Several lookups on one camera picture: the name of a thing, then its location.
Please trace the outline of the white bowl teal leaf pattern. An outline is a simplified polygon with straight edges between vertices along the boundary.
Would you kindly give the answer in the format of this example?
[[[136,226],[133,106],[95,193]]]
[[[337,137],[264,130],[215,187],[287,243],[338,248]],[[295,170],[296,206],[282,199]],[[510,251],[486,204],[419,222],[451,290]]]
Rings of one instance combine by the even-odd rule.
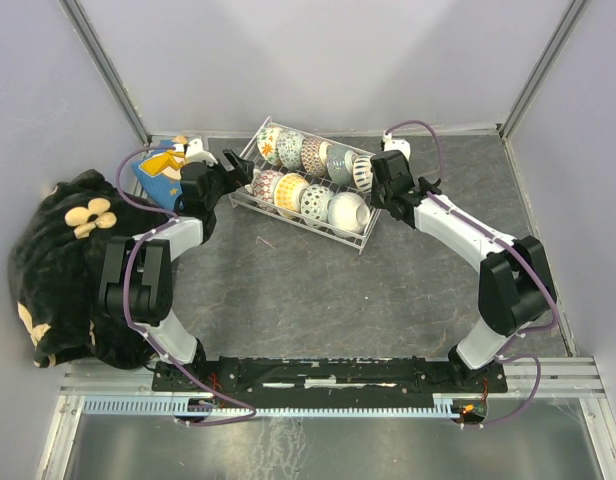
[[[356,188],[363,194],[372,190],[373,172],[370,156],[358,156],[353,163],[353,181]]]

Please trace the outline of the white wire dish rack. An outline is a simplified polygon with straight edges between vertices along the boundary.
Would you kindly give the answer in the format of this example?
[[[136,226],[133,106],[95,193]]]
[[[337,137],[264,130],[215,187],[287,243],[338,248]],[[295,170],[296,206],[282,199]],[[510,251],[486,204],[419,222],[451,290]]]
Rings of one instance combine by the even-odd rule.
[[[273,166],[269,164],[263,159],[262,155],[259,152],[258,146],[257,146],[258,133],[263,128],[268,127],[268,126],[278,126],[278,127],[281,127],[282,129],[296,130],[296,131],[301,132],[305,136],[305,139],[309,137],[317,137],[317,138],[330,142],[332,145],[341,145],[346,148],[349,148],[353,150],[354,152],[356,152],[358,156],[372,157],[372,153],[370,151],[363,150],[359,147],[355,147],[355,146],[343,143],[339,140],[325,138],[323,136],[310,134],[308,132],[301,131],[293,127],[282,125],[272,120],[272,118],[268,117],[259,127],[256,134],[252,137],[252,139],[249,140],[247,146],[244,148],[244,150],[241,153],[241,156],[243,158],[247,160],[251,160],[255,164],[254,176],[261,171],[270,170],[270,169],[281,171],[284,173],[284,175],[288,173],[297,173],[301,175],[302,177],[304,177],[309,182],[310,185],[323,185],[323,186],[330,188],[334,192],[334,195],[338,193],[342,193],[342,192],[351,192],[351,193],[361,196],[370,209],[370,214],[371,214],[370,220],[361,234],[353,234],[349,237],[342,238],[334,234],[333,230],[331,229],[328,223],[328,219],[326,222],[320,222],[320,221],[306,218],[301,213],[298,213],[297,216],[293,219],[284,218],[278,213],[277,207],[275,206],[275,204],[271,205],[270,210],[265,210],[259,207],[258,204],[260,203],[260,200],[255,199],[253,196],[249,195],[244,188],[240,188],[237,190],[237,192],[229,195],[231,204],[233,206],[243,206],[247,209],[256,211],[258,213],[277,218],[283,222],[298,226],[300,228],[311,231],[318,235],[331,238],[340,243],[347,244],[355,248],[358,251],[363,251],[368,242],[368,239],[371,233],[373,232],[373,229],[377,223],[377,220],[379,218],[379,210],[370,205],[370,193],[363,194],[362,192],[360,192],[356,188],[354,181],[349,186],[337,185],[330,179],[328,172],[324,177],[312,177],[304,171],[303,166],[301,166],[298,170],[291,170],[291,169],[284,167],[282,164],[280,166]]]

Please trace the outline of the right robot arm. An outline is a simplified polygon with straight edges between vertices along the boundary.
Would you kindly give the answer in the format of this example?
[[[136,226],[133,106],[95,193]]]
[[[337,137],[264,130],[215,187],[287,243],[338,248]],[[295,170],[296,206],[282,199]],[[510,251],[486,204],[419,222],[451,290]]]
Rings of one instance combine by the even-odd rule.
[[[439,240],[478,274],[480,318],[449,352],[451,386],[471,390],[515,339],[558,325],[555,286],[537,238],[503,234],[469,215],[441,193],[437,182],[415,179],[397,150],[373,156],[371,169],[374,207]]]

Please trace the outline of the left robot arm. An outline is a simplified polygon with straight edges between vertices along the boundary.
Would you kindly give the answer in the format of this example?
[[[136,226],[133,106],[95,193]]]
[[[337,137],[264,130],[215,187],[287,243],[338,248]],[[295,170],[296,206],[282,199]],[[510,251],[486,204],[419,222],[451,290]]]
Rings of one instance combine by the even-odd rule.
[[[175,379],[197,390],[209,378],[205,350],[173,310],[172,262],[206,243],[216,226],[215,207],[225,195],[252,183],[255,164],[225,149],[226,168],[206,150],[192,152],[181,170],[181,194],[172,210],[144,205],[118,193],[130,206],[163,214],[167,221],[134,237],[109,240],[102,268],[99,306],[110,317],[122,318],[157,353],[161,362],[175,367]]]

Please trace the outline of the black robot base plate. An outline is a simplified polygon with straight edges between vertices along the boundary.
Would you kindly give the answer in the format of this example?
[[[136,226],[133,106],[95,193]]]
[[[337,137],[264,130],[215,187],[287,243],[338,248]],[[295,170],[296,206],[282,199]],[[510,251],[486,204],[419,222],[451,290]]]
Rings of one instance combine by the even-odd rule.
[[[431,407],[435,394],[506,393],[504,369],[476,371],[421,357],[275,359],[221,357],[202,367],[210,387],[258,409]]]

